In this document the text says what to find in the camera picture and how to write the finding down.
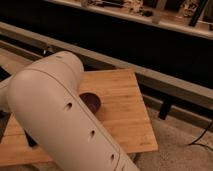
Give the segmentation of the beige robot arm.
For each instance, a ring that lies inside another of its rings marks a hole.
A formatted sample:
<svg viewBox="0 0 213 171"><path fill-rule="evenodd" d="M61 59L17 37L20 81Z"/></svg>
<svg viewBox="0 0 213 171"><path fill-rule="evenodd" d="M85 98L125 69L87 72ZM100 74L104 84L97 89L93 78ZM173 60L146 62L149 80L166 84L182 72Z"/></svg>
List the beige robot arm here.
<svg viewBox="0 0 213 171"><path fill-rule="evenodd" d="M78 95L81 60L61 51L0 82L0 110L63 171L139 171Z"/></svg>

